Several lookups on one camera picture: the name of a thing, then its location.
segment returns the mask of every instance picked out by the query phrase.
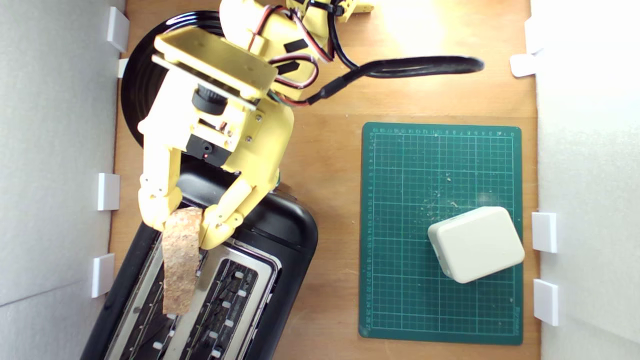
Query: black power cord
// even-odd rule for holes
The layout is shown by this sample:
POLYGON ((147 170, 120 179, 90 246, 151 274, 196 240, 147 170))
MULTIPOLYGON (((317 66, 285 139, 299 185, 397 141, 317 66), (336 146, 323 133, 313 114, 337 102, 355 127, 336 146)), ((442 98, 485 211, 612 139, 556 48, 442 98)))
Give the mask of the black power cord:
MULTIPOLYGON (((342 1, 332 0, 331 5, 336 8, 342 1)), ((335 18, 334 14, 327 13, 329 37, 333 52, 338 55, 340 61, 349 69, 358 70, 364 68, 364 66, 359 67, 344 53, 338 39, 335 18)), ((484 63, 481 60, 466 56, 423 56, 383 61, 388 61, 388 63, 384 66, 376 66, 375 69, 367 71, 364 76, 378 79, 413 78, 439 74, 466 74, 484 69, 484 63)))
MULTIPOLYGON (((332 0, 333 9, 339 7, 343 0, 332 0)), ((290 106, 308 106, 321 99, 327 99, 347 87, 350 83, 363 76, 377 79, 414 78, 417 76, 430 76, 441 74, 468 74, 484 69, 484 63, 468 56, 421 56, 414 58, 399 58, 371 61, 364 65, 357 65, 344 53, 340 45, 340 39, 335 27, 335 12, 327 12, 329 25, 329 43, 331 45, 332 58, 337 54, 338 58, 351 71, 334 79, 323 86, 320 91, 302 101, 283 99, 290 106)))

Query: white box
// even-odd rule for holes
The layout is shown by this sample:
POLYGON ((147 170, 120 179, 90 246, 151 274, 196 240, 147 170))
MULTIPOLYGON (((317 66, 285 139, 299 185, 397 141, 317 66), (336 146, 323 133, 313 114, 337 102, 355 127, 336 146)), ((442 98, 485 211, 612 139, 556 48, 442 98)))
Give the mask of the white box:
POLYGON ((442 271, 467 282, 519 264, 524 248, 506 209, 484 206, 429 227, 442 271))

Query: white backdrop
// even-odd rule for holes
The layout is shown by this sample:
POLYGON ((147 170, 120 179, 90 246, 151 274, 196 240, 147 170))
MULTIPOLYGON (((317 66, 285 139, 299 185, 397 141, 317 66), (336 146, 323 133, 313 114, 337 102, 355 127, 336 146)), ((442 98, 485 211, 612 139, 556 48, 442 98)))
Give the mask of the white backdrop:
POLYGON ((92 258, 110 212, 118 51, 109 6, 124 0, 0 0, 0 359, 77 359, 104 299, 92 258))

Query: grid lines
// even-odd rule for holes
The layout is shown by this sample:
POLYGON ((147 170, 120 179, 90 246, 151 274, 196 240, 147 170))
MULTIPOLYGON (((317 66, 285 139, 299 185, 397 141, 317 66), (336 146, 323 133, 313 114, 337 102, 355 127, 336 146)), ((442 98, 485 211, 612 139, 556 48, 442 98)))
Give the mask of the grid lines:
POLYGON ((363 128, 360 333, 522 342, 522 266, 469 284, 444 275, 427 228, 502 206, 522 237, 520 130, 368 123, 363 128))

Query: wooden table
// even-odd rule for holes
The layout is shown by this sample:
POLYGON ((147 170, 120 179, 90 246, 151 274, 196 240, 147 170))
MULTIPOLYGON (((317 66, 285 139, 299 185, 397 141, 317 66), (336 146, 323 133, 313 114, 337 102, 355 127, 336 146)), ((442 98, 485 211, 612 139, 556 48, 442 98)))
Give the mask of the wooden table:
MULTIPOLYGON (((215 10, 219 1, 128 0, 129 50, 163 20, 191 10, 215 10)), ((467 54, 486 62, 477 74, 418 79, 360 79, 339 95, 296 110, 296 126, 282 162, 291 193, 319 228, 316 255, 300 290, 275 359, 491 359, 538 360, 540 324, 533 317, 531 250, 536 210, 536 99, 533 78, 515 79, 509 57, 524 52, 529 0, 378 0, 370 15, 339 26, 345 51, 357 63, 379 58, 467 54), (525 220, 524 344, 519 347, 363 339, 358 319, 358 219, 361 130, 367 121, 500 124, 523 134, 525 220)), ((324 84, 345 72, 321 69, 324 84)), ((119 267, 140 224, 136 194, 142 151, 118 115, 115 172, 122 176, 113 214, 110 251, 119 267)))

